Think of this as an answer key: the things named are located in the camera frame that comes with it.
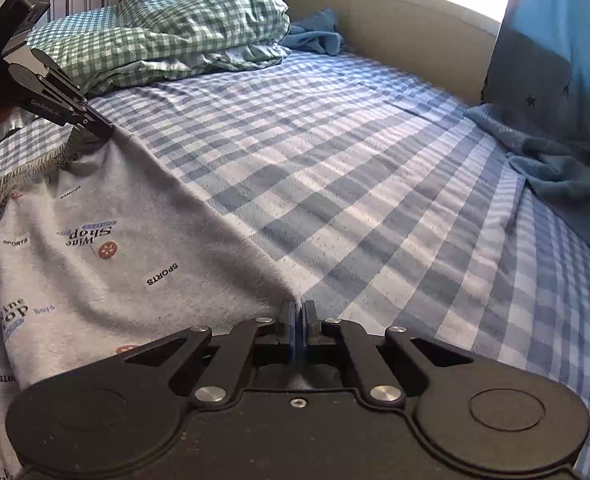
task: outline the gray blanket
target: gray blanket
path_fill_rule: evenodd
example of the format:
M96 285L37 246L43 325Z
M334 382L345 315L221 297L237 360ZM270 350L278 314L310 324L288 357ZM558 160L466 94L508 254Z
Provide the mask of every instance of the gray blanket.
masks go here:
M15 189L0 219L0 472L18 468L3 426L18 386L192 324L227 332L295 298L136 137L80 140L85 155Z

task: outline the blue plaid bedsheet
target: blue plaid bedsheet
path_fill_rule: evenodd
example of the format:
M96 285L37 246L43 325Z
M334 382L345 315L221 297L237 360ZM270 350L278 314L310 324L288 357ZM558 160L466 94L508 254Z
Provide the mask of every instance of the blue plaid bedsheet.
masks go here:
M412 327L560 381L590 411L590 249L465 105L354 56L92 101L269 254L323 316ZM0 176L70 131L0 143ZM577 468L590 478L590 437Z

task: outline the blue cloth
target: blue cloth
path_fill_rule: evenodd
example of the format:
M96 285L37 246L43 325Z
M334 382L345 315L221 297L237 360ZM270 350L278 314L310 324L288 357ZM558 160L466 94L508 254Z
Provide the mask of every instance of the blue cloth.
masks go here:
M500 105L469 108L465 116L506 145L510 166L590 245L590 144L552 139Z
M291 31L281 44L294 50L336 56L342 51L344 38L337 31L337 15L326 8L305 20L291 23Z
M509 0L469 117L590 245L590 0Z

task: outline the green gingham pillowcase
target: green gingham pillowcase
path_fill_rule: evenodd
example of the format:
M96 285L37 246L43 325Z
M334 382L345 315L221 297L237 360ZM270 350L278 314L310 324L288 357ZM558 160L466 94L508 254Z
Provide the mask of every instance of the green gingham pillowcase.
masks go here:
M290 52L279 45L290 28L286 10L282 0L123 0L49 23L28 43L97 95L279 63Z

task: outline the blue towel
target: blue towel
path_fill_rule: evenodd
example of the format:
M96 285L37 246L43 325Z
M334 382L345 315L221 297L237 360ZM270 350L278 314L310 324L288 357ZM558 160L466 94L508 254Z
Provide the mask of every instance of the blue towel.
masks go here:
M337 31L337 15L326 8L305 20L291 23L291 31L281 44L294 50L336 56L342 51L344 38Z
M495 104L465 116L506 145L510 166L590 245L590 146L550 139L523 115Z

